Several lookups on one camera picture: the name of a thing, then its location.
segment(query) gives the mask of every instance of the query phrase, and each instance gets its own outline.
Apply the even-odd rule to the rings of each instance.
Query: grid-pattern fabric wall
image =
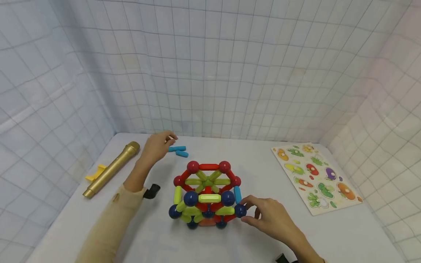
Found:
[[[411,263],[421,261],[420,25],[415,1],[374,61],[357,114],[322,139]]]
[[[0,1],[0,262],[25,262],[114,135],[47,0]]]
[[[317,142],[406,10],[382,0],[73,0],[118,131]],[[85,40],[80,44],[80,36]]]

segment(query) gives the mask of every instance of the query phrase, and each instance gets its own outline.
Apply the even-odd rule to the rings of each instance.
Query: beige sleeve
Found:
[[[142,204],[146,188],[137,193],[120,186],[92,227],[76,263],[112,263],[127,226]]]

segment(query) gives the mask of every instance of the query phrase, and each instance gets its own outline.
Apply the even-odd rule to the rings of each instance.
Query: magnetic building toy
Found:
[[[203,171],[214,172],[207,176]],[[189,178],[192,174],[198,178]],[[228,178],[218,178],[221,174]],[[172,219],[180,218],[186,222],[190,229],[196,229],[197,226],[223,229],[229,221],[247,213],[245,206],[240,205],[240,184],[240,178],[232,173],[227,161],[201,165],[191,161],[187,164],[187,170],[174,178],[174,204],[168,214]]]

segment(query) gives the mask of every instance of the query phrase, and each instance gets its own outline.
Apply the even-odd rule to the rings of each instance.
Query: red ball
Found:
[[[221,173],[227,173],[231,170],[231,165],[227,161],[222,161],[219,163],[219,170]]]
[[[241,179],[238,176],[236,176],[235,181],[231,182],[231,184],[232,184],[232,186],[240,186],[241,185]]]
[[[190,161],[187,164],[187,171],[189,171],[191,174],[197,173],[199,171],[199,163],[196,161]]]
[[[174,186],[183,186],[183,181],[181,180],[181,175],[178,175],[174,178]]]

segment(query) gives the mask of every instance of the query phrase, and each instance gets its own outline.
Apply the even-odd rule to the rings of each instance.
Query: light blue magnetic stick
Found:
[[[186,147],[185,146],[176,146],[176,147],[169,147],[168,148],[168,152],[171,151],[185,151]]]
[[[235,203],[239,204],[241,201],[241,192],[238,186],[234,186]]]
[[[181,156],[181,157],[188,157],[189,154],[186,153],[185,151],[176,151],[176,155]]]

